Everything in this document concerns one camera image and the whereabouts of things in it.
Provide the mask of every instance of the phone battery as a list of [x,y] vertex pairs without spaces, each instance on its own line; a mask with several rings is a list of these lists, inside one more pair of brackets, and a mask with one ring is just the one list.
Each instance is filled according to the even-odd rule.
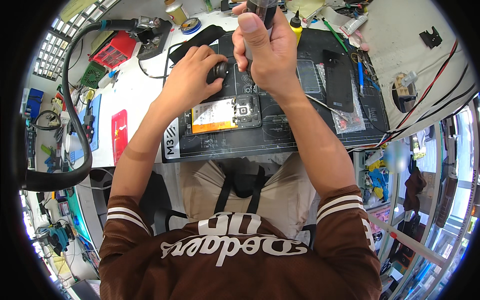
[[235,98],[200,103],[192,108],[192,133],[237,128]]

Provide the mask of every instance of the brown shirt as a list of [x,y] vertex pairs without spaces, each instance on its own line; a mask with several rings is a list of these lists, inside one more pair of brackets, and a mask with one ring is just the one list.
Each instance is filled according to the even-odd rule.
[[320,201],[313,250],[258,215],[222,212],[152,236],[137,204],[108,201],[102,299],[379,299],[380,262],[357,186]]

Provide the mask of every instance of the white cup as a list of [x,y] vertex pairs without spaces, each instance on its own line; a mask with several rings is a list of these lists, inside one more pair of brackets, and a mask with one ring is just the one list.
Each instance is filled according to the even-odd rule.
[[73,152],[80,150],[82,145],[80,144],[80,140],[76,135],[69,135],[67,134],[67,139],[65,140],[65,151]]

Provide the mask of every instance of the forearm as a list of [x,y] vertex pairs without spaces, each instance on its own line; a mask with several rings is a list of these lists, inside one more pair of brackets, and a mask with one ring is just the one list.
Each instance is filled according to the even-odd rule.
[[110,196],[129,196],[139,203],[152,173],[163,133],[177,116],[169,105],[161,101],[161,95],[150,105],[118,161]]
[[326,192],[356,184],[347,151],[313,108],[300,85],[275,98],[287,116],[300,157],[320,197]]

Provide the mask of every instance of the hand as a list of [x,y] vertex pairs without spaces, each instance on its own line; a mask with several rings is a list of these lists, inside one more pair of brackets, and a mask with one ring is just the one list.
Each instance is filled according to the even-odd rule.
[[217,78],[211,84],[207,84],[206,79],[210,69],[221,61],[227,61],[227,58],[215,54],[207,45],[191,47],[173,67],[159,100],[169,102],[170,107],[180,114],[219,92],[223,78]]
[[246,3],[243,3],[233,8],[233,13],[239,15],[239,27],[232,36],[233,55],[239,71],[246,71],[245,39],[253,55],[253,81],[279,102],[281,98],[288,98],[281,96],[291,90],[298,91],[300,85],[295,74],[297,39],[279,8],[274,16],[272,35],[268,38],[265,25],[256,14],[242,13],[245,7]]

